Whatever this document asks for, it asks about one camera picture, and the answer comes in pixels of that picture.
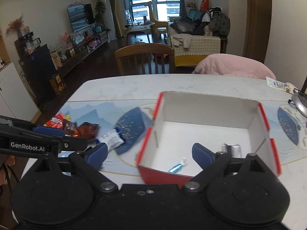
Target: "tv stand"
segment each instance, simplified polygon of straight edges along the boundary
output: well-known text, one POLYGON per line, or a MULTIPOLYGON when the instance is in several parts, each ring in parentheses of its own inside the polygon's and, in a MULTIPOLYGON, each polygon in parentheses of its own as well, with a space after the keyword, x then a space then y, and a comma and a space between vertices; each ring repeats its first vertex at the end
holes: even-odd
POLYGON ((96 33, 91 35, 91 39, 84 40, 80 42, 79 44, 75 45, 73 48, 76 52, 76 55, 69 56, 69 50, 67 56, 67 61, 62 63, 62 66, 57 69, 58 74, 61 77, 64 77, 67 73, 69 73, 76 65, 80 64, 87 56, 89 56, 91 53, 96 51, 98 48, 100 48, 104 43, 108 41, 108 35, 106 31, 102 31, 100 33, 96 33), (87 46, 91 40, 93 40, 96 37, 99 37, 99 40, 101 41, 101 44, 95 47, 93 50, 88 52, 87 46))

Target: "black refrigerator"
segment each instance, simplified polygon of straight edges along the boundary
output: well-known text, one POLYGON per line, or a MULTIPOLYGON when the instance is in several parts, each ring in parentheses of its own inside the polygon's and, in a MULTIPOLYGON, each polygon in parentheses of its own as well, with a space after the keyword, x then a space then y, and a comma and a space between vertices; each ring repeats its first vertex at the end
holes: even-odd
POLYGON ((56 96, 49 82, 53 75, 56 74, 56 68, 47 44, 37 47, 32 54, 23 54, 22 56, 19 55, 19 57, 25 78, 36 97, 34 101, 41 109, 43 104, 56 96))

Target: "cardboard box on floor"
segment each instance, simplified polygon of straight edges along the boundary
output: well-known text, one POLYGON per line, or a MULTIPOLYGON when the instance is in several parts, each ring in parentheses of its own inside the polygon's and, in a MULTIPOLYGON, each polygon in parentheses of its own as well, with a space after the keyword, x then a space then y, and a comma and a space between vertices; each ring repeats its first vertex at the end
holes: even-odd
POLYGON ((261 103, 227 96, 162 92, 147 129, 137 166, 146 184, 177 183, 182 186, 202 171, 192 158, 192 146, 200 143, 212 152, 222 144, 239 144, 242 157, 256 153, 274 174, 281 167, 270 125, 261 103), (187 159, 178 173, 168 171, 187 159))

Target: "white marble tabletop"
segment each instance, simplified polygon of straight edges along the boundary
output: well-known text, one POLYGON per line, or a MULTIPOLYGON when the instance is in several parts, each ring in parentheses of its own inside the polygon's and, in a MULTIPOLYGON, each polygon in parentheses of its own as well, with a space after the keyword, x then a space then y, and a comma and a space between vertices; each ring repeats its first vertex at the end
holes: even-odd
MULTIPOLYGON (((224 95, 253 100, 288 101, 290 94, 268 87, 265 80, 199 75, 152 74, 111 77, 85 82, 69 99, 74 101, 104 101, 156 99, 162 91, 183 91, 224 95)), ((24 173, 35 160, 30 160, 24 173)), ((307 159, 282 166, 280 181, 290 194, 290 206, 283 223, 290 229, 307 226, 307 159)))

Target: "chair backrest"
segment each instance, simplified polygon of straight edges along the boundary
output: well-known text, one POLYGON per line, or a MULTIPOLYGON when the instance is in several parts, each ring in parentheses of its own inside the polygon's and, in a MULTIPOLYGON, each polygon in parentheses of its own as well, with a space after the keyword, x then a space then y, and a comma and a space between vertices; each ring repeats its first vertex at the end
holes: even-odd
POLYGON ((121 75, 167 73, 166 69, 169 70, 169 73, 173 73, 174 53, 174 49, 165 44, 143 43, 117 50, 115 58, 121 75))
POLYGON ((153 4, 152 2, 146 2, 144 3, 144 6, 148 6, 149 8, 149 19, 151 22, 154 22, 154 25, 151 26, 151 29, 153 30, 154 33, 158 33, 157 28, 158 27, 165 27, 166 31, 168 30, 168 22, 163 22, 163 21, 158 21, 153 13, 153 4))

